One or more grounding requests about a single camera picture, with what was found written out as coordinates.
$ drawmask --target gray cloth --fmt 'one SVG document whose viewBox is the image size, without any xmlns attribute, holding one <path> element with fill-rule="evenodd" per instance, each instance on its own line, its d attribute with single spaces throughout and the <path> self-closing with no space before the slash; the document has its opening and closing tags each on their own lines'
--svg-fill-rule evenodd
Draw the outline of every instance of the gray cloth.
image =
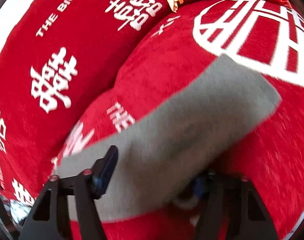
<svg viewBox="0 0 304 240">
<path fill-rule="evenodd" d="M 102 220 L 136 216 L 171 201 L 279 103 L 279 94 L 263 76 L 222 55 L 132 127 L 64 158 L 56 173 L 77 175 L 116 145 L 119 162 L 96 207 Z M 71 219 L 76 220 L 70 201 Z"/>
</svg>

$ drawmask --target gray fabric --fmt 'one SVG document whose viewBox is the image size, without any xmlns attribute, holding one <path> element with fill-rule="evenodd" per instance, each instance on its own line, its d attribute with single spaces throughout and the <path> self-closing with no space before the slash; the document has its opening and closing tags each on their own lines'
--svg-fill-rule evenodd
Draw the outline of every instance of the gray fabric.
<svg viewBox="0 0 304 240">
<path fill-rule="evenodd" d="M 119 162 L 96 206 L 102 220 L 136 216 L 168 203 L 279 103 L 279 94 L 259 73 L 222 55 L 143 120 L 63 159 L 56 173 L 74 176 L 116 145 Z M 76 219 L 73 201 L 70 207 Z"/>
</svg>

